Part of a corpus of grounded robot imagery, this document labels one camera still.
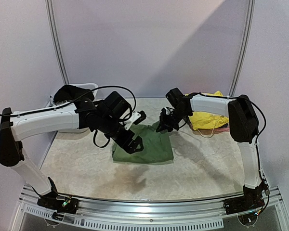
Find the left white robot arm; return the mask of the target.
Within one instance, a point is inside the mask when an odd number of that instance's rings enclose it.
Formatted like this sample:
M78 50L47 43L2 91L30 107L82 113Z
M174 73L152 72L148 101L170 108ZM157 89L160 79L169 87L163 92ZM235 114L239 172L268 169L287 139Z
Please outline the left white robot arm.
M42 133L68 130L72 133L89 129L104 133L128 154L143 150L143 140L130 130L146 118L144 111L135 111L116 91L105 99L95 101L100 87L95 83L72 84L83 90L75 99L37 110L12 112L5 108L0 114L0 164L16 171L31 185L36 194L52 209L62 205L55 184L45 177L27 156L22 140Z

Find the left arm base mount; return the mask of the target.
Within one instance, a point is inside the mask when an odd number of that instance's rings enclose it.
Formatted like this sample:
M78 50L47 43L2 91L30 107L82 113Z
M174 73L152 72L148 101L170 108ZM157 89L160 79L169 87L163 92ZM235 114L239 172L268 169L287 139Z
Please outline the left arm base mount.
M51 191L45 195L40 195L35 192L39 196L37 205L56 210L57 213L76 214L79 208L79 199L74 198L71 195L59 195L54 181L50 177L48 177L48 180L51 185Z

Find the yellow shorts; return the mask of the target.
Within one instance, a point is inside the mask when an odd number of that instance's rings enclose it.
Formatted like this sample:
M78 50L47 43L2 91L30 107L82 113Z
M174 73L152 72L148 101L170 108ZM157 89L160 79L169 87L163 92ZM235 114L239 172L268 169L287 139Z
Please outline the yellow shorts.
M214 94L200 93L192 95L190 93L187 96L192 97L190 103L193 112L186 119L192 130L215 130L229 124L227 104L232 99L223 96L220 91Z

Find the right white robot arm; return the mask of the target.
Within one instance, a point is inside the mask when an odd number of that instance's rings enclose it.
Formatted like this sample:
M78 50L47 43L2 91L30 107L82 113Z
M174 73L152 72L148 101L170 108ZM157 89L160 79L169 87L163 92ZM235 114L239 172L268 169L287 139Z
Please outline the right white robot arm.
M179 123L192 116L193 112L206 112L229 119L230 135L238 144L244 170L244 196L240 198L239 205L244 210L251 209L265 191L258 149L261 134L255 113L258 107L247 95L229 97L200 92L184 95L178 88L170 90L166 98L172 109L161 110L157 132L179 130Z

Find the green garment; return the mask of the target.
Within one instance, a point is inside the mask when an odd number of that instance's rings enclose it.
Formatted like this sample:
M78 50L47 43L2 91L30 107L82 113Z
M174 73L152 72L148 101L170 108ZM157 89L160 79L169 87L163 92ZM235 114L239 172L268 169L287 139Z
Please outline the green garment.
M114 162L131 164L162 165L173 162L174 156L169 133L156 132L158 122L151 125L132 125L131 131L143 140L144 149L141 152L128 154L116 143L112 146L112 159Z

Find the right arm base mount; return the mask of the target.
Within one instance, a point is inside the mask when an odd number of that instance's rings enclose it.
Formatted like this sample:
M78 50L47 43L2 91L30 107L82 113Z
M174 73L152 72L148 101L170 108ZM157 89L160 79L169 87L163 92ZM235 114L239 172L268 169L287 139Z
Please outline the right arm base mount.
M250 189L244 186L243 196L224 200L223 208L227 215L260 208L255 212L255 215L258 216L267 208L269 199L270 190L268 188Z

